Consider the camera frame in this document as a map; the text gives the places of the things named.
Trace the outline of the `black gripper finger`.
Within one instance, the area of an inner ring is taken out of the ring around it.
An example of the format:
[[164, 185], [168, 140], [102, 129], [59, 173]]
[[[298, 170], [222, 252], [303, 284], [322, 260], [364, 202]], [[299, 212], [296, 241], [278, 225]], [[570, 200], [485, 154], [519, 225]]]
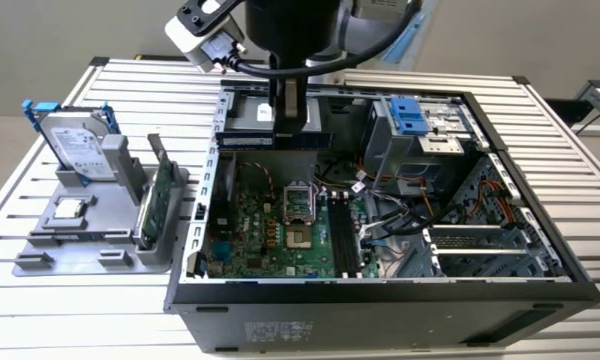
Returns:
[[270, 81], [275, 142], [290, 142], [307, 124], [307, 77]]

